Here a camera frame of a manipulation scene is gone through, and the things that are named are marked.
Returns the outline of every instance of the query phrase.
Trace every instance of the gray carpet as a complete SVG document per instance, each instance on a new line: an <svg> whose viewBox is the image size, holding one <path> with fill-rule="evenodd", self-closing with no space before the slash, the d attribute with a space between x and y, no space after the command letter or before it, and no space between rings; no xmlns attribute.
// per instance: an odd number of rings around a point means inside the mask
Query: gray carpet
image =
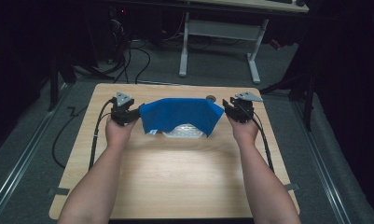
<svg viewBox="0 0 374 224"><path fill-rule="evenodd" d="M143 42L135 42L132 45L142 46ZM248 45L248 43L237 46L212 44L207 49L197 49L205 48L204 44L192 46L194 49L189 52L188 74L181 78L178 76L180 46L163 45L158 48L146 44L141 49L149 53L150 64L139 76L139 81L146 84L149 81L263 89L281 80L298 48L295 45L275 50L271 46L263 45L256 58L262 81L257 86L252 83L245 56L226 51L233 47L244 49L243 45ZM147 60L148 57L142 51L132 50L131 64L127 70L130 82L134 82L135 76L144 68ZM102 64L101 69L104 70L108 66ZM87 105L95 85L100 82L103 81L94 77L78 77L77 83L60 104L28 169L7 202L0 216L0 223L56 223L48 217L53 200L50 189L58 186L62 177L62 168L52 159L53 142L63 125L71 118L71 109L68 107L74 107L78 111ZM126 77L123 74L119 83L125 82ZM276 91L264 95L263 98L291 181L300 185L296 195L302 222L338 223L314 166L303 129L298 123L299 117L296 116L291 103L288 102L286 91ZM0 188L27 146L36 127L45 117L48 99L47 84L42 90L41 98L24 113L18 126L0 149ZM58 139L56 156L62 164L67 161L82 120L83 113L70 122ZM312 113L312 134L339 188L339 194L344 201L351 222L374 223L374 212L366 202L347 161L341 155L317 98L314 99Z"/></svg>

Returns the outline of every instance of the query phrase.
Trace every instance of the dark background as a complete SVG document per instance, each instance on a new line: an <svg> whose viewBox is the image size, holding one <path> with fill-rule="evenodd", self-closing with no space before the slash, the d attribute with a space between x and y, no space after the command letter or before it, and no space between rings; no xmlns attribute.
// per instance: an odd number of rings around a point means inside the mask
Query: dark background
<svg viewBox="0 0 374 224"><path fill-rule="evenodd" d="M284 45L301 43L296 63L303 69L308 68L304 72L316 75L315 91L327 119L374 207L374 0L325 0L309 4L311 14L335 16L338 21L327 29L322 25L310 27L303 41L300 37L305 34L306 25L273 21L265 40L276 39ZM44 1L29 1L16 6L8 1L0 2L0 146L17 124L18 117L39 97L54 55L71 50L68 53L94 65L99 60L97 57L111 54L111 49L105 50L106 46L97 47L97 39L92 38L97 29L86 23L84 13L78 5L48 7ZM163 38L159 28L178 25L161 23L169 17L169 12L151 11L142 15L135 23L142 27L136 28L136 32L153 42L159 43ZM152 30L148 32L144 21L157 22L149 26Z"/></svg>

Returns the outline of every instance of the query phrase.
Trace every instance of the blue fabric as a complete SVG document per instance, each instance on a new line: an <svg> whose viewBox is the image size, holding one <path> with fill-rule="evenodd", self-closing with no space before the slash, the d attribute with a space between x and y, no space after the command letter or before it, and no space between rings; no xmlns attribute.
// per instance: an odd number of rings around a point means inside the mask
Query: blue fabric
<svg viewBox="0 0 374 224"><path fill-rule="evenodd" d="M164 98L140 106L145 133L171 132L180 124L190 123L209 136L223 113L222 107L207 99Z"/></svg>

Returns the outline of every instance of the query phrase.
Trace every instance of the desk leg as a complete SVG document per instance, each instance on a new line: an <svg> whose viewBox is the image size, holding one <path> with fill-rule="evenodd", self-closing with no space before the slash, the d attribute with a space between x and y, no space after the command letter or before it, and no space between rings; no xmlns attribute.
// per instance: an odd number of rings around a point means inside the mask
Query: desk leg
<svg viewBox="0 0 374 224"><path fill-rule="evenodd" d="M189 33L189 13L186 12L186 22L184 28L184 46L181 52L181 62L180 62L180 77L185 77L187 75L187 38Z"/></svg>
<svg viewBox="0 0 374 224"><path fill-rule="evenodd" d="M262 25L259 29L258 37L256 39L256 44L255 44L254 50L253 50L252 53L247 54L247 60L248 60L248 64L250 65L251 76L252 76L253 82L255 84L260 83L259 73L256 69L256 55L258 53L259 46L262 42L263 35L265 34L266 27L268 26L268 22L269 22L269 20L264 20L262 22Z"/></svg>

